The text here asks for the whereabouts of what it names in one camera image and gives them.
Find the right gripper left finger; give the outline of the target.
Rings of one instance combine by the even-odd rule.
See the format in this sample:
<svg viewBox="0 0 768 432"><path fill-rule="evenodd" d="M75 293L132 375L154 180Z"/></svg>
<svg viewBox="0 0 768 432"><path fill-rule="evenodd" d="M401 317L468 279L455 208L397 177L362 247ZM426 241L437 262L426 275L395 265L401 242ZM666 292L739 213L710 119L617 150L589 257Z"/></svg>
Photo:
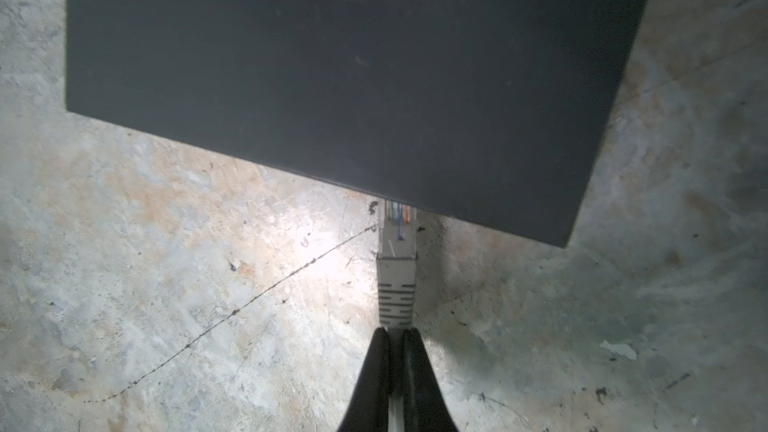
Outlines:
<svg viewBox="0 0 768 432"><path fill-rule="evenodd" d="M377 328L338 432L388 431L390 375L389 334Z"/></svg>

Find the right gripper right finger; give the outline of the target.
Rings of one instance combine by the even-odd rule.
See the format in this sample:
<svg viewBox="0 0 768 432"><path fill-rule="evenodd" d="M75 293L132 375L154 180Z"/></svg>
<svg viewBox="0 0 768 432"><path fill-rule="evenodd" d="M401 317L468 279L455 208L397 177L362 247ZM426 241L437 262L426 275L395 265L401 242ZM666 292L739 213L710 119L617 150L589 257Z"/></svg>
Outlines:
<svg viewBox="0 0 768 432"><path fill-rule="evenodd" d="M420 332L403 333L403 422L406 432L458 432L443 399Z"/></svg>

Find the black network switch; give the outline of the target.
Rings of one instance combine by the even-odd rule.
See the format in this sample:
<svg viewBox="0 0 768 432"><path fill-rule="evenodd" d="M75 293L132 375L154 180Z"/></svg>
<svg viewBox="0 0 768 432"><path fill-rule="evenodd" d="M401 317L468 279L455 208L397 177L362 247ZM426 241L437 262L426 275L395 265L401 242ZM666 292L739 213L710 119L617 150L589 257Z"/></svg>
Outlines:
<svg viewBox="0 0 768 432"><path fill-rule="evenodd" d="M566 245L647 0L67 0L66 107Z"/></svg>

